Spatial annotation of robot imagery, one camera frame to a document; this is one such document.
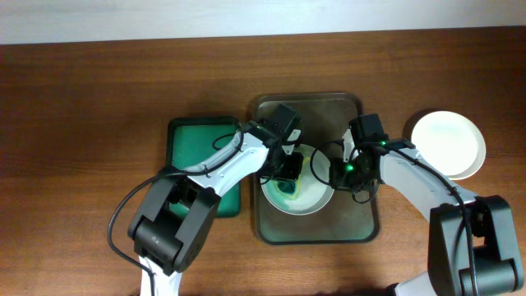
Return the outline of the green yellow sponge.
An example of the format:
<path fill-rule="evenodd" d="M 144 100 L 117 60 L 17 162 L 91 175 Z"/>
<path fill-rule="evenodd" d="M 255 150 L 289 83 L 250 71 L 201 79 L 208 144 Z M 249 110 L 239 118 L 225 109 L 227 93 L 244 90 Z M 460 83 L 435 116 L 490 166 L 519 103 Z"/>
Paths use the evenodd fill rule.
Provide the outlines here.
<path fill-rule="evenodd" d="M 323 185 L 312 174 L 310 163 L 311 158 L 305 156 L 296 179 L 275 179 L 273 181 L 274 188 L 282 199 L 306 201 L 315 190 L 323 188 Z"/>

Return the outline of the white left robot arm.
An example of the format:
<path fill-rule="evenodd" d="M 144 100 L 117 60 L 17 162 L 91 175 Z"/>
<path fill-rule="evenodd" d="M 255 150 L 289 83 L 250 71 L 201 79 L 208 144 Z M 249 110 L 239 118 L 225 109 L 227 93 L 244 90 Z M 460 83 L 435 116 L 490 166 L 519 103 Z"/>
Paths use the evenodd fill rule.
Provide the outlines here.
<path fill-rule="evenodd" d="M 246 176 L 295 181 L 302 157 L 298 143 L 301 114 L 286 104 L 268 117 L 238 126 L 231 141 L 208 159 L 185 169 L 167 167 L 145 181 L 149 188 L 127 234 L 139 267 L 149 278 L 150 295 L 175 289 L 205 244 L 222 197 Z"/>

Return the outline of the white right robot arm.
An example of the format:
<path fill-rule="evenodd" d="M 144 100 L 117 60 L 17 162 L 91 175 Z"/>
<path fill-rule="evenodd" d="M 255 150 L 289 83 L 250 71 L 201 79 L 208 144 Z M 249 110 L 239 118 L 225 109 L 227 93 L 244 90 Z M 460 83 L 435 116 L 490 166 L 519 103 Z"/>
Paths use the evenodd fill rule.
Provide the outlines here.
<path fill-rule="evenodd" d="M 498 195 L 481 197 L 448 179 L 404 139 L 390 139 L 377 114 L 351 120 L 330 161 L 330 186 L 371 196 L 381 184 L 401 193 L 428 221 L 427 271 L 392 284 L 404 295 L 499 295 L 524 287 L 512 211 Z"/>

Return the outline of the grey plate with stain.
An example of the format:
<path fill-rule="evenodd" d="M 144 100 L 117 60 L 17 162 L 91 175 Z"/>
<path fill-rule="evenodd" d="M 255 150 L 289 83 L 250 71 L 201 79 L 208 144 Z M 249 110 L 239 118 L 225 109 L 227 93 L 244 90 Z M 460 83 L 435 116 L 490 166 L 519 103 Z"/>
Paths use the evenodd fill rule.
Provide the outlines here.
<path fill-rule="evenodd" d="M 294 149 L 294 152 L 299 152 L 303 158 L 305 156 L 311 158 L 313 151 L 314 148 L 312 146 L 304 144 Z M 318 151 L 315 159 L 311 161 L 310 166 L 313 175 L 315 173 L 322 181 L 326 183 L 329 182 L 330 161 L 323 153 Z M 323 185 L 323 188 L 315 190 L 306 201 L 284 200 L 277 194 L 273 181 L 274 180 L 271 180 L 261 185 L 263 194 L 274 208 L 289 215 L 310 215 L 323 208 L 334 193 L 334 189 L 330 185 L 326 185 L 318 180 Z"/>

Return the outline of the green plastic tray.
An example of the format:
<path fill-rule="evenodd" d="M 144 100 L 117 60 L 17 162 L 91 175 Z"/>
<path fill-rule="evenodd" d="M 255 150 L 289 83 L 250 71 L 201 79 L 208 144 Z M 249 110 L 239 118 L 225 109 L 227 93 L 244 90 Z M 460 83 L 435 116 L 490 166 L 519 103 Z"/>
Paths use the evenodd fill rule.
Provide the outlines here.
<path fill-rule="evenodd" d="M 216 148 L 226 146 L 238 126 L 235 117 L 175 118 L 168 124 L 166 166 L 185 169 L 212 156 Z M 170 210 L 180 217 L 188 208 L 171 204 Z M 241 184 L 238 183 L 223 195 L 216 217 L 232 218 L 241 211 Z"/>

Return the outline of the white plate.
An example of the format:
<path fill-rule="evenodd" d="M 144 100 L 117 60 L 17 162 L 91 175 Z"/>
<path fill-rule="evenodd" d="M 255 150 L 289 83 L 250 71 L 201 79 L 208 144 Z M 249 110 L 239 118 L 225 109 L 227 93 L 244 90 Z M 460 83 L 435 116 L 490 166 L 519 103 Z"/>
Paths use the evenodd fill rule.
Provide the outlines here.
<path fill-rule="evenodd" d="M 464 171 L 473 162 L 475 132 L 481 131 L 465 116 L 434 111 L 416 121 L 410 141 L 427 163 L 448 177 Z"/>
<path fill-rule="evenodd" d="M 451 180 L 462 180 L 472 177 L 484 164 L 487 156 L 487 146 L 483 135 L 480 132 L 473 134 L 476 150 L 473 152 L 473 162 L 462 172 L 449 175 Z"/>

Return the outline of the brown serving tray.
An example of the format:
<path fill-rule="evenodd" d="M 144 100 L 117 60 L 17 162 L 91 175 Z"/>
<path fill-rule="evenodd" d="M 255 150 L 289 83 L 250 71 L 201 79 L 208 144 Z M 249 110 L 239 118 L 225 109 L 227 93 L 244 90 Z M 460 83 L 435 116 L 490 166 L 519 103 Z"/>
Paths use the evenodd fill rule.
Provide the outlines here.
<path fill-rule="evenodd" d="M 254 105 L 254 119 L 268 118 L 280 104 L 301 114 L 300 145 L 314 148 L 329 160 L 343 154 L 336 141 L 348 129 L 349 122 L 362 115 L 360 100 L 349 93 L 307 93 L 265 95 Z M 380 230 L 377 202 L 368 192 L 335 191 L 328 203 L 310 215 L 289 215 L 274 208 L 265 198 L 261 185 L 252 179 L 256 235 L 270 245 L 367 243 Z"/>

